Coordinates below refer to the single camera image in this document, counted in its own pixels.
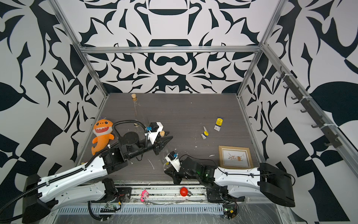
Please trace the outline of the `tall glass bottle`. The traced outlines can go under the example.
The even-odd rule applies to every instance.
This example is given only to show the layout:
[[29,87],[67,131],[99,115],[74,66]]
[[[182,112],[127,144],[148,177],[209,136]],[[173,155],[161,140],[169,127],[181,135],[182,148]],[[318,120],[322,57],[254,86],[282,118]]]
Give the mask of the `tall glass bottle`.
[[[164,137],[164,136],[169,136],[169,133],[165,132],[165,131],[161,131],[159,133],[160,137]],[[170,153],[171,150],[171,146],[170,146],[170,142],[165,146],[165,148],[160,152],[160,157],[161,157],[161,162],[163,164],[163,170],[165,171],[167,168],[169,168],[169,163],[166,161],[165,157],[167,156],[168,153]]]

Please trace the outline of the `glass bottle with cork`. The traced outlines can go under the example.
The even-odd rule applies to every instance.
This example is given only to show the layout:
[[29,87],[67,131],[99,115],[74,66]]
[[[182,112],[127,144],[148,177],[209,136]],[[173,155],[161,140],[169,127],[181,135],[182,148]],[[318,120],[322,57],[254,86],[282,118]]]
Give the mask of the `glass bottle with cork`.
[[140,101],[135,93],[131,95],[132,101],[134,103],[135,116],[136,120],[140,121],[143,125],[148,125],[147,116],[144,113],[144,108],[141,106]]

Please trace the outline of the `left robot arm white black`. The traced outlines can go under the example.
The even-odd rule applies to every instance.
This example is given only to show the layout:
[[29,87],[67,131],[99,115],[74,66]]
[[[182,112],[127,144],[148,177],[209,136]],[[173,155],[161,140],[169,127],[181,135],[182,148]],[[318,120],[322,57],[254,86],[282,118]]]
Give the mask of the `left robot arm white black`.
[[128,165],[128,161],[153,151],[156,155],[173,139],[155,134],[154,142],[140,140],[128,132],[106,149],[96,153],[87,163],[47,177],[32,175],[27,178],[25,190],[33,190],[23,199],[22,222],[30,224],[41,220],[61,207],[77,202],[113,201],[118,191],[107,175]]

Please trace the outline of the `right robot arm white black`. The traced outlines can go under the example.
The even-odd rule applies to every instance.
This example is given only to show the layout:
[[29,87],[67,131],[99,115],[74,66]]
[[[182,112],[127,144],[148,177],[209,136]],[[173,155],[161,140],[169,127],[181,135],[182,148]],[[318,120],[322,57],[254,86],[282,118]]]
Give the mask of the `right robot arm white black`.
[[292,175],[270,164],[260,163],[257,168],[225,169],[200,163],[186,155],[185,159],[171,152],[165,157],[169,167],[165,174],[179,185],[183,179],[196,180],[207,191],[210,203],[242,202],[248,197],[266,197],[271,202],[295,207]]

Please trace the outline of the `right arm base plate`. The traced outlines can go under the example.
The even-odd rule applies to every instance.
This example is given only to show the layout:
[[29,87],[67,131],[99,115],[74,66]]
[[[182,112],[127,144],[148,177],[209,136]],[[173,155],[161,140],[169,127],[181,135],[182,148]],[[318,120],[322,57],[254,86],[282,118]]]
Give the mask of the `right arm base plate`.
[[233,202],[244,202],[246,197],[233,197],[228,194],[227,186],[220,187],[214,186],[212,188],[207,188],[207,200],[210,203],[233,203]]

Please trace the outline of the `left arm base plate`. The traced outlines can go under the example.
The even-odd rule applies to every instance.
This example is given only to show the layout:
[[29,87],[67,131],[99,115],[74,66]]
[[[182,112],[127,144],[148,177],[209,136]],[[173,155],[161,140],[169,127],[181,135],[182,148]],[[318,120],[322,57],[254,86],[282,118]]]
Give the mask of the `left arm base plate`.
[[128,203],[131,200],[132,188],[131,187],[119,187],[113,200],[114,203]]

